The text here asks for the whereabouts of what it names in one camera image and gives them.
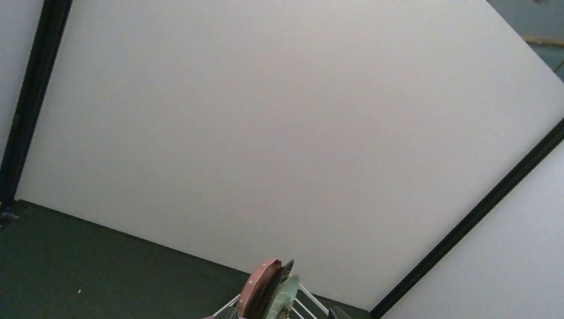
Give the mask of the green flower plate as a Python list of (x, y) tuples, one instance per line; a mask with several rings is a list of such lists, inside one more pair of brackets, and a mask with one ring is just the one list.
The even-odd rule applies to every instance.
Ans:
[(299, 290), (300, 277), (290, 274), (276, 288), (273, 298), (264, 315), (265, 319), (286, 319), (289, 317)]

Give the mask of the dark striped plate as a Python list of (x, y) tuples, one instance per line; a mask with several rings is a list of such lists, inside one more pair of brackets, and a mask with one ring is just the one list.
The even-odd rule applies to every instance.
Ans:
[(276, 270), (275, 274), (273, 275), (273, 278), (268, 282), (262, 294), (261, 302), (259, 303), (259, 308), (258, 308), (259, 318), (266, 318), (271, 302), (275, 298), (276, 291), (279, 288), (279, 286), (289, 277), (294, 262), (295, 260), (291, 259), (284, 266)]

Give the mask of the pink polka dot plate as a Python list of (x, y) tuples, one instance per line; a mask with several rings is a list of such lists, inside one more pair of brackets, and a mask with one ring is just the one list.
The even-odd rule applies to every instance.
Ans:
[(249, 275), (235, 304), (240, 317), (251, 318), (252, 308), (258, 303), (259, 295), (280, 268), (279, 259), (268, 259)]

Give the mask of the white wire dish rack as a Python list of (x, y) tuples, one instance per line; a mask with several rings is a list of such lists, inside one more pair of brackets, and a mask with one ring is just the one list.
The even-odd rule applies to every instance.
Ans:
[(300, 284), (289, 318), (328, 318), (328, 316), (329, 308)]

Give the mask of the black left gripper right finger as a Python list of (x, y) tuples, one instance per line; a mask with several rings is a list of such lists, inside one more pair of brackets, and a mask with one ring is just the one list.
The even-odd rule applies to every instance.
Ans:
[(352, 317), (339, 307), (331, 307), (328, 311), (328, 319), (352, 319)]

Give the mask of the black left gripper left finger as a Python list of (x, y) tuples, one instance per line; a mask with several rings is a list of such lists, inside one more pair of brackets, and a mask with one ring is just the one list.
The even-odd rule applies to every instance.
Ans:
[(239, 313), (235, 307), (227, 307), (222, 310), (222, 319), (239, 319)]

